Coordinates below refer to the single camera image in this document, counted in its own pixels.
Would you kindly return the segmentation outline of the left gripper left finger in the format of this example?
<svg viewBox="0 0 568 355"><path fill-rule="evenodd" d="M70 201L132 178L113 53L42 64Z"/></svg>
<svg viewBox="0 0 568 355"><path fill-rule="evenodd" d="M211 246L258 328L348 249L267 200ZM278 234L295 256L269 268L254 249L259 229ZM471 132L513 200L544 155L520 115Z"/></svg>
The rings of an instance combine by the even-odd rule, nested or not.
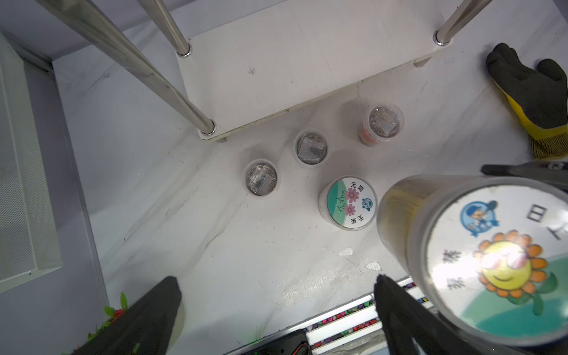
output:
<svg viewBox="0 0 568 355"><path fill-rule="evenodd" d="M178 279L164 278L74 354L165 354L182 301Z"/></svg>

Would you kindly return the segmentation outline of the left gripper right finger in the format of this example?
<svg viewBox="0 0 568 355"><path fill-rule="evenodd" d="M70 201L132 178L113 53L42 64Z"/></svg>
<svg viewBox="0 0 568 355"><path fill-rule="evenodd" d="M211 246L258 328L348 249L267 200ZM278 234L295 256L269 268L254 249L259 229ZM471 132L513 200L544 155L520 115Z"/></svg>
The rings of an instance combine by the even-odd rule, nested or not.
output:
<svg viewBox="0 0 568 355"><path fill-rule="evenodd" d="M478 354L386 275L374 285L377 313L390 354Z"/></svg>

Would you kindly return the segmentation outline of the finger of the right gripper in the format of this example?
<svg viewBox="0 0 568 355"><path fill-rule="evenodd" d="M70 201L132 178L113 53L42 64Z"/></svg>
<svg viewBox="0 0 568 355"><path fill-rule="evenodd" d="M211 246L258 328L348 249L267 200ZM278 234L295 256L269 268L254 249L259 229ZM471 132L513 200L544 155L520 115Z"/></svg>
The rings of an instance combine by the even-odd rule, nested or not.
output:
<svg viewBox="0 0 568 355"><path fill-rule="evenodd" d="M515 166L485 164L481 167L481 173L487 176L523 177L549 184L562 191L567 191L567 162L536 161Z"/></svg>

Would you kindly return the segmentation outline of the sunflower lid seed container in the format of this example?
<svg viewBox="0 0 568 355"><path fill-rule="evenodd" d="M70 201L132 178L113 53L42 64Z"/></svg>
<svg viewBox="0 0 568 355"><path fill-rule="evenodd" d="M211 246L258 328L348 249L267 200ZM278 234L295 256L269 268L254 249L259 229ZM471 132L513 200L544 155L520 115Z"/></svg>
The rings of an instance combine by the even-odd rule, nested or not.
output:
<svg viewBox="0 0 568 355"><path fill-rule="evenodd" d="M567 194L520 177L416 175L377 206L380 238L457 328L504 346L567 336Z"/></svg>

